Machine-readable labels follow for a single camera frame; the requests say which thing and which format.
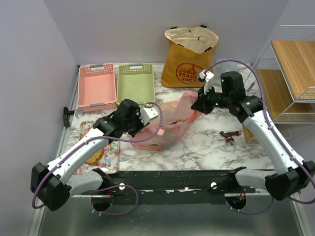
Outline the pink plastic grocery bag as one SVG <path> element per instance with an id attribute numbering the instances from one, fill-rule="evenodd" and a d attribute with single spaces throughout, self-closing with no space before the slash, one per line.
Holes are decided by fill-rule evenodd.
<path id="1" fill-rule="evenodd" d="M 169 101 L 161 105 L 162 126 L 152 138 L 139 143 L 132 142 L 134 149 L 162 151 L 171 148 L 190 129 L 200 112 L 191 109 L 197 100 L 197 93 L 186 91 L 179 101 Z"/>

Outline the yellow Trader Joe's tote bag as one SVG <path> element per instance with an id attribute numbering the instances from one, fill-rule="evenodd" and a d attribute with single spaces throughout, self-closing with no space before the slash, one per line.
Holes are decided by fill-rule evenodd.
<path id="1" fill-rule="evenodd" d="M 219 37 L 204 25 L 171 28 L 165 31 L 169 42 L 161 83 L 167 88 L 199 88 L 199 73 L 213 60 Z"/>

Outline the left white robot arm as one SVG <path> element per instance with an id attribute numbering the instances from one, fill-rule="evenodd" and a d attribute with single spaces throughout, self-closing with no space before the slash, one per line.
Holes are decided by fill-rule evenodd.
<path id="1" fill-rule="evenodd" d="M 40 208 L 35 204 L 39 199 L 44 206 L 55 211 L 74 195 L 87 191 L 106 193 L 109 182 L 103 178 L 101 171 L 91 171 L 83 175 L 75 175 L 75 172 L 112 141 L 120 140 L 124 133 L 134 137 L 158 116 L 159 112 L 151 103 L 140 108 L 136 102 L 125 99 L 117 110 L 97 119 L 84 138 L 62 156 L 46 165 L 39 162 L 32 168 L 32 207 Z"/>

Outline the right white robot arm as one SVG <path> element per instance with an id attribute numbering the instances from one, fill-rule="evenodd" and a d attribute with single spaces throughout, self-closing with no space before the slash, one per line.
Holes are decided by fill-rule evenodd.
<path id="1" fill-rule="evenodd" d="M 204 85 L 191 108 L 206 115 L 215 108 L 228 109 L 256 137 L 274 167 L 273 171 L 238 168 L 227 179 L 227 189 L 236 193 L 251 186 L 281 201 L 314 182 L 315 163 L 305 161 L 293 150 L 272 123 L 260 98 L 246 95 L 242 75 L 235 71 L 222 73 L 221 92 L 215 91 L 213 77 L 210 71 L 199 73 L 198 80 Z"/>

